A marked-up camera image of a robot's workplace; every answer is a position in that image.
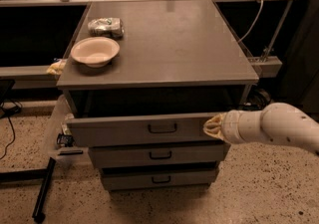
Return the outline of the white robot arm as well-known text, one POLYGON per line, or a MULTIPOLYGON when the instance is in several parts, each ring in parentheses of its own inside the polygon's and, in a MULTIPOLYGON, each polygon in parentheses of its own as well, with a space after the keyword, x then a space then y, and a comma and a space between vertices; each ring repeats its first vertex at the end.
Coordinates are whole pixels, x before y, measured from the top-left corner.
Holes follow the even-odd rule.
POLYGON ((203 131, 230 144, 285 145, 319 155, 319 123, 286 103, 270 104, 262 111, 216 114, 204 123, 203 131))

